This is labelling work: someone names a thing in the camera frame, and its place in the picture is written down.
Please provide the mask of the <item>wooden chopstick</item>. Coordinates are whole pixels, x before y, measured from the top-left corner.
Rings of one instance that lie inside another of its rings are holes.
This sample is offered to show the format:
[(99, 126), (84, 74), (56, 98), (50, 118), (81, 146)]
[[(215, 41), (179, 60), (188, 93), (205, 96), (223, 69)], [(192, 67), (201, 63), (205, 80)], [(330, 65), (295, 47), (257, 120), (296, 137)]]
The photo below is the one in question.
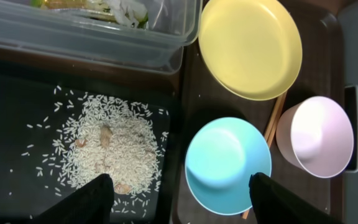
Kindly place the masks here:
[(264, 138), (266, 141), (269, 140), (269, 137), (270, 137), (270, 133), (272, 132), (272, 129), (273, 129), (273, 124), (276, 120), (276, 117), (277, 117), (277, 114), (278, 114), (278, 111), (280, 109), (281, 106), (283, 106), (283, 102), (285, 101), (285, 97), (286, 97), (287, 93), (284, 92), (282, 95), (280, 95), (275, 104), (274, 104), (274, 107), (273, 107), (273, 110), (272, 110), (272, 113), (270, 115), (270, 119), (268, 121), (268, 125), (266, 127), (266, 130), (265, 130), (265, 134), (264, 134)]
[(281, 117), (281, 113), (282, 113), (282, 111), (283, 111), (283, 106), (281, 106), (280, 109), (279, 109), (279, 111), (278, 111), (276, 120), (275, 120), (275, 122), (274, 122), (274, 124), (273, 124), (272, 132), (270, 133), (270, 137), (269, 137), (268, 141), (266, 141), (268, 147), (270, 147), (270, 146), (272, 145), (272, 142), (273, 142), (273, 140), (274, 140), (275, 133), (276, 133), (276, 130), (277, 130), (277, 125), (278, 125), (279, 119), (280, 119), (280, 117)]

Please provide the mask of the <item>clear plastic waste bin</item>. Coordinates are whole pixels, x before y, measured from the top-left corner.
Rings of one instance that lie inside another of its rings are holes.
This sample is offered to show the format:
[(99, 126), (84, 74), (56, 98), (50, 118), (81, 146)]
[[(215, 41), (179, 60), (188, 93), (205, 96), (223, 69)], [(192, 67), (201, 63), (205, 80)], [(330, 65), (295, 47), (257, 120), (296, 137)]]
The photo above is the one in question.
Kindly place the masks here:
[(139, 1), (148, 29), (118, 24), (114, 16), (71, 16), (0, 1), (0, 48), (170, 75), (200, 27), (201, 0)]

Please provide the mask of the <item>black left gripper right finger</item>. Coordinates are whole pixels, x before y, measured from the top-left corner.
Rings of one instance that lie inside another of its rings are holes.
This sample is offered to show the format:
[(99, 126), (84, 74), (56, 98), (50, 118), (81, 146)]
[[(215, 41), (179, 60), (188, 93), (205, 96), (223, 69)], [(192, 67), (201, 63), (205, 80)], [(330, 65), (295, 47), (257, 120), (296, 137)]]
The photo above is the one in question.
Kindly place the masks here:
[(342, 224), (261, 172), (251, 175), (249, 188), (258, 224)]

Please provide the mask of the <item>rice pile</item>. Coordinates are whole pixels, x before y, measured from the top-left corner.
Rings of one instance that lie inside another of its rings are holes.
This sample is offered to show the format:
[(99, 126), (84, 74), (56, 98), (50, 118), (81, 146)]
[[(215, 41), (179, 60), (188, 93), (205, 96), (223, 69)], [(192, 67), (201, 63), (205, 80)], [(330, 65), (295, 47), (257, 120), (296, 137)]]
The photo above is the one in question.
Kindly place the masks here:
[(114, 222), (153, 219), (169, 135), (166, 109), (69, 90), (21, 88), (7, 180), (11, 215), (32, 219), (101, 174), (114, 183)]

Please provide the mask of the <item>blue bowl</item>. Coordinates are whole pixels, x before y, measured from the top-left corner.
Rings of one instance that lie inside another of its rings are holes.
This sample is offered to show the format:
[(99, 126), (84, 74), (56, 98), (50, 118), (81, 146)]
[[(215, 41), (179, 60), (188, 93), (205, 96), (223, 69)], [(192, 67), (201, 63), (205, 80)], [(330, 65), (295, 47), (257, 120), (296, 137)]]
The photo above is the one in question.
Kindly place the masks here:
[(196, 201), (218, 215), (237, 215), (252, 208), (250, 177), (272, 173), (272, 157), (261, 132), (246, 120), (215, 119), (188, 145), (185, 177)]

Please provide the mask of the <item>pink bowl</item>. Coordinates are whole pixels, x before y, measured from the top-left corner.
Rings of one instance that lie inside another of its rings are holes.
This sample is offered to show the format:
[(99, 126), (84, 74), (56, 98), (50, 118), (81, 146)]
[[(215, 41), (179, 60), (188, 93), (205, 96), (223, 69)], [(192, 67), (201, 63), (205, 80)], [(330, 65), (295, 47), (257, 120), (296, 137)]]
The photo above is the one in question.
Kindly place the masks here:
[(315, 177), (328, 179), (347, 167), (354, 150), (354, 133), (338, 103), (314, 96), (281, 115), (276, 142), (289, 163)]

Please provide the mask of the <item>brown serving tray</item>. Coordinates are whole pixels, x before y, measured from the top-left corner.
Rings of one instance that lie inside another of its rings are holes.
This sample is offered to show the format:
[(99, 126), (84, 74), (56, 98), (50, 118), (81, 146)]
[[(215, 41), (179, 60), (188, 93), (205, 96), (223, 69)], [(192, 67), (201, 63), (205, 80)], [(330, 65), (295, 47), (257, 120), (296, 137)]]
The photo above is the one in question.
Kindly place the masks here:
[[(312, 96), (326, 96), (344, 102), (343, 38), (335, 13), (322, 1), (284, 1), (302, 41), (303, 62), (297, 81), (290, 88), (284, 107), (289, 109)], [(181, 100), (186, 115), (181, 141), (186, 149), (192, 137), (206, 123), (234, 116), (264, 132), (274, 101), (250, 101), (222, 87), (210, 74), (198, 44), (186, 50)], [(316, 208), (343, 220), (343, 178), (319, 179), (287, 162), (272, 144), (272, 177)], [(239, 215), (213, 214), (197, 203), (183, 174), (180, 174), (170, 221), (172, 223), (243, 223)]]

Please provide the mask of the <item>white tissue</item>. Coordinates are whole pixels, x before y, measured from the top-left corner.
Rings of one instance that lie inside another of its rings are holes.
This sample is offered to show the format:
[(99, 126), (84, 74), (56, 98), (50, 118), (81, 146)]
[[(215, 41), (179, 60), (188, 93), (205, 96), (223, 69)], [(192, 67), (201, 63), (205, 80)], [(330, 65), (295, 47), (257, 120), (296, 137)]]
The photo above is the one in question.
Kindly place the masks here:
[(148, 29), (148, 10), (144, 4), (136, 0), (105, 0), (110, 13), (122, 26)]

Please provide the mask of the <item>yellow plate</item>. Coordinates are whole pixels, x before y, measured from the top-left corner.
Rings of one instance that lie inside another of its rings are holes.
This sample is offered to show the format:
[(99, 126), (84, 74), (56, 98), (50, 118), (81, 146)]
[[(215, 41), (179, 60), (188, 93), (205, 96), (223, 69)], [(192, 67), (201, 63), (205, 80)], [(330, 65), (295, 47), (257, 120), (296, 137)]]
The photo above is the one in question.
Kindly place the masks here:
[(265, 101), (286, 92), (300, 72), (298, 28), (278, 0), (211, 0), (198, 43), (212, 76), (228, 91)]

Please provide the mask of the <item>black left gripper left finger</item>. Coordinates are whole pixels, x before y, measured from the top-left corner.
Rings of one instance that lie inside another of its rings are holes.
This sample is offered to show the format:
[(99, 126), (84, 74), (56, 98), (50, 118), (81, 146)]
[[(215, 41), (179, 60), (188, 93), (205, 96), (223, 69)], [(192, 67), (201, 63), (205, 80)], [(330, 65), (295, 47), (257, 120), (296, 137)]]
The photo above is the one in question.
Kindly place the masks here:
[(113, 181), (101, 174), (39, 216), (36, 224), (109, 224), (114, 203)]

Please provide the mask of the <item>black waste tray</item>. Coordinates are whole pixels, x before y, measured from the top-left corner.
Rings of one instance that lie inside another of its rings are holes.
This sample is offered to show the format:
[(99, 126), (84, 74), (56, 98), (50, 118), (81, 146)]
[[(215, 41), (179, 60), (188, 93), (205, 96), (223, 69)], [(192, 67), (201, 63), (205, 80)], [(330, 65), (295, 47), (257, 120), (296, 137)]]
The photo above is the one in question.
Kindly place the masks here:
[(0, 223), (167, 223), (174, 109), (0, 74)]

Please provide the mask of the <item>green snack wrapper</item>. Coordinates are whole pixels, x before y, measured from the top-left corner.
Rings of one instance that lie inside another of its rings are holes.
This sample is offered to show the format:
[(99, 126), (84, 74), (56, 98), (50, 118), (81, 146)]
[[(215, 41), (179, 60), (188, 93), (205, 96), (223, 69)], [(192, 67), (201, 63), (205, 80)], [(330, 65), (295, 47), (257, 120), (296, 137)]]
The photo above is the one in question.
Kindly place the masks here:
[(31, 0), (31, 6), (71, 16), (113, 16), (102, 0)]

